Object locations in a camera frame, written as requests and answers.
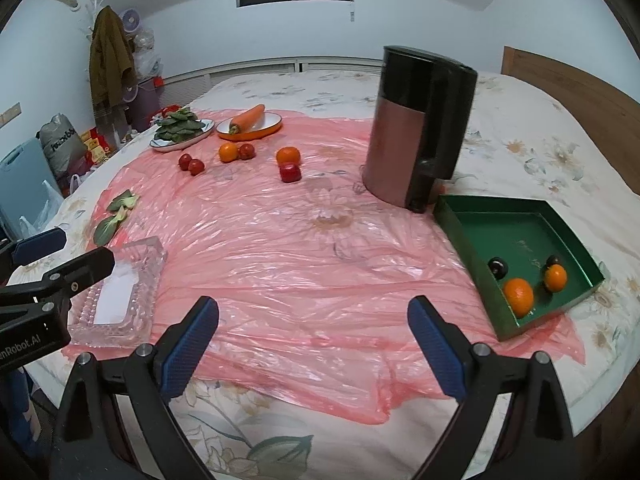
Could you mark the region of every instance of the tangerine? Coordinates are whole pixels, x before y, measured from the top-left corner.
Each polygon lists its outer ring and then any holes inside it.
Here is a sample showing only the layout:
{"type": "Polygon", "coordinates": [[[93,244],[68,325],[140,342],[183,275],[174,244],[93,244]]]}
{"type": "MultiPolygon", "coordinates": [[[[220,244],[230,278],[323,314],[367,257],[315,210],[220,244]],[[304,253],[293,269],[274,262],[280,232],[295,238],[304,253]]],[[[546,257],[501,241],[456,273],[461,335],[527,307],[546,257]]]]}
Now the tangerine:
{"type": "Polygon", "coordinates": [[[533,289],[527,280],[512,278],[502,288],[504,297],[509,302],[517,318],[525,317],[533,308],[533,289]]]}
{"type": "Polygon", "coordinates": [[[285,148],[280,148],[276,153],[276,162],[279,166],[286,164],[287,162],[292,162],[296,166],[300,165],[300,151],[293,146],[286,146],[285,148]]]}
{"type": "Polygon", "coordinates": [[[553,264],[545,271],[545,288],[549,292],[560,292],[566,282],[566,270],[562,265],[553,264]]]}
{"type": "Polygon", "coordinates": [[[238,146],[234,142],[225,142],[219,147],[218,155],[222,162],[233,162],[238,158],[238,146]]]}

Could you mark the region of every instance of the green box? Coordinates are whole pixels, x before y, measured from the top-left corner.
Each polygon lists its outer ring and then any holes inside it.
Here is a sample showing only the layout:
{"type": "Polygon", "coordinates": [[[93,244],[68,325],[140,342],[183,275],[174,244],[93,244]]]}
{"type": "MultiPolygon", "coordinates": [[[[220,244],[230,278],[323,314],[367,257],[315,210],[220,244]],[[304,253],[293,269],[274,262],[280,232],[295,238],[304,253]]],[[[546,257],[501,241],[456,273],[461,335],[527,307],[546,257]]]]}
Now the green box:
{"type": "Polygon", "coordinates": [[[604,280],[578,237],[544,200],[441,195],[433,210],[474,280],[498,340],[514,337],[568,310],[604,280]],[[568,282],[550,294],[543,286],[545,262],[554,254],[568,282]],[[509,273],[496,280],[488,261],[499,256],[509,273]],[[534,307],[518,319],[502,294],[502,284],[524,278],[534,290],[534,307]]]}

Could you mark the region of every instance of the wall socket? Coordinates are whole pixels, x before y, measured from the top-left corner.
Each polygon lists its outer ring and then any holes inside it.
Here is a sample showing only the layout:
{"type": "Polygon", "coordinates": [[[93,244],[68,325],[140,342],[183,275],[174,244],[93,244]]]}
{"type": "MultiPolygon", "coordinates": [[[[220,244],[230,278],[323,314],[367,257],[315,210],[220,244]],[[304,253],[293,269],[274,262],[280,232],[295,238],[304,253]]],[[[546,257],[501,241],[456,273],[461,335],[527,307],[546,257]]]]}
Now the wall socket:
{"type": "Polygon", "coordinates": [[[20,103],[16,103],[11,108],[9,108],[4,114],[0,115],[0,128],[2,128],[9,121],[15,119],[21,113],[22,113],[22,108],[20,108],[20,103]]]}

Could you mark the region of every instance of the bed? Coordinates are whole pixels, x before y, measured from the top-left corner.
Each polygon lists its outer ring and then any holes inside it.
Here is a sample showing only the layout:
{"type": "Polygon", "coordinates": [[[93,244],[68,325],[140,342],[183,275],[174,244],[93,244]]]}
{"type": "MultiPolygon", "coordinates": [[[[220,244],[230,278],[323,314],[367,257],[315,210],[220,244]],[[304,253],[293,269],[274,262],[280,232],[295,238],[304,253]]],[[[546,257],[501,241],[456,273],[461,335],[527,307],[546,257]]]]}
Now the bed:
{"type": "MultiPolygon", "coordinates": [[[[588,472],[607,454],[602,435],[620,430],[609,419],[603,422],[603,415],[593,420],[640,356],[640,246],[634,236],[640,198],[632,191],[640,189],[633,163],[640,105],[593,76],[523,51],[507,48],[502,71],[480,76],[447,192],[549,200],[607,277],[594,296],[516,349],[526,354],[540,343],[552,351],[588,472]]],[[[236,76],[192,107],[216,117],[224,113],[216,110],[247,108],[258,100],[270,109],[292,110],[286,116],[292,121],[302,112],[318,120],[350,118],[366,127],[377,90],[377,76],[358,72],[236,76]]],[[[146,132],[128,144],[65,201],[53,222],[65,228],[67,247],[16,272],[12,283],[39,279],[86,249],[100,195],[147,150],[150,136],[146,132]]],[[[336,177],[352,178],[354,192],[364,194],[353,173],[336,177]]],[[[71,366],[56,352],[28,371],[57,403],[71,366]]],[[[442,434],[456,405],[435,397],[413,396],[392,406],[384,420],[363,424],[241,384],[196,379],[171,406],[213,472],[237,478],[387,480],[410,476],[442,434]]],[[[489,458],[506,407],[507,399],[500,399],[468,476],[489,458]]],[[[616,412],[630,415],[626,408],[616,412]]]]}

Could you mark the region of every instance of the orange plate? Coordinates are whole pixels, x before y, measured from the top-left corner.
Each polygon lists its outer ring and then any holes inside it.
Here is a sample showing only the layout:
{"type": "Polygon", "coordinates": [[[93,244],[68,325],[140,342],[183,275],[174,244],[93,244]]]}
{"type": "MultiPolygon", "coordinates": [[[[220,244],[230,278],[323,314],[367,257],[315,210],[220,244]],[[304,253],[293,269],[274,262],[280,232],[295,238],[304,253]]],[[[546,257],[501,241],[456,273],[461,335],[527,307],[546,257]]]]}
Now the orange plate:
{"type": "Polygon", "coordinates": [[[218,125],[216,128],[218,137],[232,142],[247,142],[248,140],[262,139],[277,132],[282,127],[282,117],[278,114],[267,112],[250,131],[244,134],[230,134],[228,132],[230,123],[231,119],[227,119],[218,125]]]}

